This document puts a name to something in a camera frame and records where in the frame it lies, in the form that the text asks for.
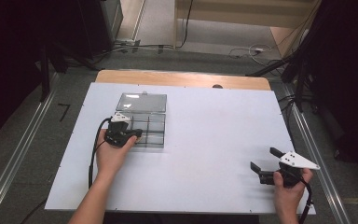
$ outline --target hand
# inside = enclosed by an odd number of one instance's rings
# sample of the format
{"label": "hand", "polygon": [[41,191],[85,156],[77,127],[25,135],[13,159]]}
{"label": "hand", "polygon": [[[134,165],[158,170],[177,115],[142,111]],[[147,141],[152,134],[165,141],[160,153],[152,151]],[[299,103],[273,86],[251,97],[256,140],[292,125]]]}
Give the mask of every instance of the hand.
{"label": "hand", "polygon": [[112,181],[123,165],[127,152],[130,151],[135,144],[136,136],[131,137],[123,147],[113,147],[107,142],[104,142],[105,133],[106,129],[102,129],[98,136],[97,178]]}
{"label": "hand", "polygon": [[[309,183],[312,179],[312,171],[303,169],[303,178]],[[283,178],[279,172],[274,172],[275,197],[274,204],[281,223],[298,223],[296,211],[304,193],[305,185],[298,182],[291,189],[283,186]]]}

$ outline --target white tabletop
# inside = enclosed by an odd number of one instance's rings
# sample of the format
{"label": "white tabletop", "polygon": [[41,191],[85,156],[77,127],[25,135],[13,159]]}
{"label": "white tabletop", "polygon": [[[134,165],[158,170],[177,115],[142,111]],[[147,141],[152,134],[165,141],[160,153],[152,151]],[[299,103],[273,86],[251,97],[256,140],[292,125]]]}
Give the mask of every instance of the white tabletop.
{"label": "white tabletop", "polygon": [[[250,161],[279,168],[270,147],[293,145],[273,91],[92,83],[62,158],[46,209],[75,210],[88,190],[88,169],[101,121],[122,92],[167,94],[165,147],[134,148],[109,194],[107,210],[270,214],[273,186],[261,185]],[[298,207],[304,208],[307,192]]]}

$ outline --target wooden board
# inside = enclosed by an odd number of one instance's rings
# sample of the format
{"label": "wooden board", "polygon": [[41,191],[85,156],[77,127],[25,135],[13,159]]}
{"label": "wooden board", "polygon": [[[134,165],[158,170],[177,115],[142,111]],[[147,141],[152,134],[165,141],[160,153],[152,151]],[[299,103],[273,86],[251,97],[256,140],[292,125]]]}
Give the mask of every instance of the wooden board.
{"label": "wooden board", "polygon": [[275,43],[282,57],[286,57],[292,53],[300,44],[300,38],[306,29],[309,29],[313,23],[318,7],[321,1],[313,1],[307,13],[300,20],[301,23],[296,28],[270,27]]}
{"label": "wooden board", "polygon": [[217,84],[224,89],[271,90],[269,82],[264,77],[233,77],[201,73],[103,70],[98,73],[95,82],[206,88]]}
{"label": "wooden board", "polygon": [[[313,1],[305,0],[198,0],[190,19],[295,28],[307,15]],[[176,0],[177,19],[187,18],[190,0]]]}

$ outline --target wire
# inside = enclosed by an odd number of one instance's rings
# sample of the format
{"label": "wire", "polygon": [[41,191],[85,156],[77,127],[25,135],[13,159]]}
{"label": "wire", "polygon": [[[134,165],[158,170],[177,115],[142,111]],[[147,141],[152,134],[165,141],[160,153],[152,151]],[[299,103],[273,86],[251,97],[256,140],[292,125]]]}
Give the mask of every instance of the wire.
{"label": "wire", "polygon": [[184,34],[185,31],[186,31],[186,28],[185,28],[185,17],[182,18],[181,28],[182,28],[182,34]]}
{"label": "wire", "polygon": [[276,47],[278,47],[284,40],[286,40],[287,38],[289,38],[289,36],[291,36],[296,29],[298,29],[300,26],[304,25],[309,19],[311,16],[313,16],[318,10],[319,8],[315,11],[315,9],[317,8],[317,6],[320,5],[320,2],[322,0],[319,0],[318,3],[315,4],[315,6],[313,7],[312,11],[310,12],[309,16],[307,17],[306,20],[304,20],[303,22],[301,22],[289,35],[287,35],[283,40],[281,40],[281,42],[279,42],[279,44],[276,44],[274,47],[272,47],[273,49],[275,49]]}
{"label": "wire", "polygon": [[103,125],[109,121],[110,119],[104,119],[101,124],[100,127],[98,127],[98,131],[97,131],[97,135],[95,136],[95,141],[94,141],[94,147],[92,149],[92,154],[91,154],[91,162],[89,164],[89,188],[91,188],[92,185],[92,173],[94,170],[94,157],[95,157],[95,152],[97,151],[98,147],[100,147],[100,145],[97,146],[98,143],[98,137],[100,136],[100,132],[101,132],[101,128],[103,127]]}
{"label": "wire", "polygon": [[178,47],[179,49],[185,44],[185,42],[187,40],[188,21],[190,20],[190,13],[191,13],[191,8],[192,7],[193,7],[193,0],[191,0],[190,7],[188,8],[187,20],[186,20],[186,29],[185,29],[185,39],[182,41],[182,45]]}
{"label": "wire", "polygon": [[[293,99],[295,99],[295,97],[296,96],[294,94],[293,95],[288,95],[288,96],[285,96],[285,97],[279,99],[278,102],[281,102],[281,101],[283,101],[283,100],[285,100],[287,98],[290,98],[290,100],[293,100]],[[313,96],[312,95],[302,95],[301,97],[313,97]]]}
{"label": "wire", "polygon": [[98,54],[98,55],[96,55],[96,57],[106,55],[106,54],[109,54],[109,53],[113,53],[113,52],[122,51],[124,49],[157,49],[157,50],[160,50],[161,48],[163,48],[163,49],[173,49],[173,46],[172,45],[139,45],[139,46],[125,45],[125,46],[120,46],[120,47],[114,48],[114,49],[109,50],[107,52],[104,52],[102,54]]}
{"label": "wire", "polygon": [[271,52],[271,51],[272,51],[272,47],[270,47],[269,45],[265,45],[265,44],[253,44],[251,47],[249,47],[249,50],[248,50],[249,56],[251,56],[251,58],[252,58],[253,61],[255,61],[255,62],[257,62],[257,63],[259,63],[259,64],[261,64],[261,65],[267,66],[266,64],[263,64],[263,63],[261,63],[261,62],[259,62],[258,60],[255,59],[254,56],[258,55],[259,53],[257,53],[257,54],[252,54],[252,53],[251,53],[252,47],[254,47],[254,46],[266,46],[266,47],[269,48],[268,50],[265,50],[266,52]]}
{"label": "wire", "polygon": [[307,202],[306,202],[306,205],[304,207],[304,210],[303,210],[303,213],[301,214],[301,218],[300,220],[298,221],[298,224],[303,224],[304,221],[305,221],[305,218],[307,217],[307,214],[310,210],[310,206],[313,204],[313,201],[312,201],[312,189],[310,188],[310,184],[307,183],[304,178],[301,176],[300,178],[294,174],[292,174],[291,172],[288,172],[288,171],[285,171],[283,169],[281,169],[282,172],[294,177],[295,179],[297,179],[298,181],[301,181],[301,183],[303,183],[308,191],[308,199],[307,199]]}
{"label": "wire", "polygon": [[28,213],[28,215],[22,220],[21,224],[24,224],[28,220],[28,218],[30,218],[34,214],[34,212],[36,212],[36,210],[40,208],[43,204],[45,204],[47,201],[48,198],[46,198],[40,204],[38,204],[37,207],[35,207],[30,213]]}
{"label": "wire", "polygon": [[298,46],[297,46],[297,48],[301,45],[302,38],[303,38],[304,34],[306,33],[306,31],[307,31],[307,30],[304,30],[303,33],[301,34],[301,37],[300,37],[300,39],[298,40]]}
{"label": "wire", "polygon": [[[99,59],[97,59],[97,60],[95,60],[95,61],[93,61],[93,62],[91,62],[90,64],[92,64],[92,65],[97,65],[98,63],[100,63],[105,57],[106,57],[106,53],[104,53],[104,54],[99,54],[99,55],[95,55],[94,57],[99,57],[99,56],[102,56],[101,58],[99,58]],[[67,62],[68,63],[68,65],[69,66],[71,66],[71,67],[82,67],[82,66],[85,66],[84,64],[81,64],[81,63],[70,63],[70,62]]]}
{"label": "wire", "polygon": [[283,112],[283,110],[286,110],[285,115],[286,115],[287,132],[289,133],[290,140],[292,141],[293,148],[295,149],[296,152],[295,140],[293,138],[292,130],[290,129],[290,114],[292,113],[294,103],[295,103],[295,99],[290,99],[287,105],[281,111]]}
{"label": "wire", "polygon": [[[267,65],[269,65],[271,62],[275,62],[275,61],[280,61],[280,60],[277,60],[277,59],[270,60],[270,61],[267,63]],[[275,77],[281,76],[282,73],[278,70],[278,69],[280,69],[280,68],[284,70],[284,68],[282,68],[282,67],[279,67],[279,68],[276,68],[276,69],[275,69],[275,71],[277,71],[277,72],[279,73],[279,75],[273,74],[272,71],[270,71],[270,73],[271,73],[272,75],[274,75]]]}
{"label": "wire", "polygon": [[239,48],[239,49],[232,49],[229,53],[228,53],[228,57],[229,58],[232,58],[232,59],[239,59],[243,56],[246,55],[246,53],[243,53],[242,55],[231,55],[232,54],[232,51],[234,50],[248,50],[248,49],[244,49],[244,48]]}

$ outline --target black curtain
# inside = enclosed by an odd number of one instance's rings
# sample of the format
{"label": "black curtain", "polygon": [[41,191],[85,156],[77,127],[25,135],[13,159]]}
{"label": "black curtain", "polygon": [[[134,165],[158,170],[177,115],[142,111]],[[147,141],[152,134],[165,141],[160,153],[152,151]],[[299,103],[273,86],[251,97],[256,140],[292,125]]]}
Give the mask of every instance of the black curtain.
{"label": "black curtain", "polygon": [[311,89],[339,124],[338,148],[358,162],[358,1],[323,1],[320,18],[307,50]]}
{"label": "black curtain", "polygon": [[38,43],[13,6],[0,1],[0,128],[41,79],[34,64]]}

